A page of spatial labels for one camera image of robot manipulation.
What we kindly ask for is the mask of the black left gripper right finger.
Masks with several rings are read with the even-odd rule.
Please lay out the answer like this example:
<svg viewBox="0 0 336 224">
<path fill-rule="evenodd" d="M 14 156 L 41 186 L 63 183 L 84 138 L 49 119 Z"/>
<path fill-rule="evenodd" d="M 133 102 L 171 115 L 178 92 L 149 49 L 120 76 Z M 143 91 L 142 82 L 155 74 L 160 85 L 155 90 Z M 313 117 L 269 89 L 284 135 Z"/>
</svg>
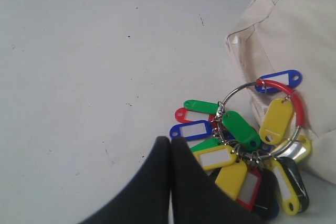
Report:
<svg viewBox="0 0 336 224">
<path fill-rule="evenodd" d="M 262 223 L 206 175 L 182 137 L 171 140 L 170 185 L 174 223 Z"/>
</svg>

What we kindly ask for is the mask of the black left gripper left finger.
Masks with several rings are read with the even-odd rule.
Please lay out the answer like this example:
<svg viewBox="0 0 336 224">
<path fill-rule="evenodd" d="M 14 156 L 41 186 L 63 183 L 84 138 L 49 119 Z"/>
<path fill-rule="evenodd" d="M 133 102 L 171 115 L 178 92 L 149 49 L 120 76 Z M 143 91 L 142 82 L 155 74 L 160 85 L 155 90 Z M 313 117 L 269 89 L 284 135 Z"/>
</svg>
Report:
<svg viewBox="0 0 336 224">
<path fill-rule="evenodd" d="M 147 159 L 129 183 L 82 223 L 168 223 L 170 153 L 170 140 L 157 137 Z"/>
</svg>

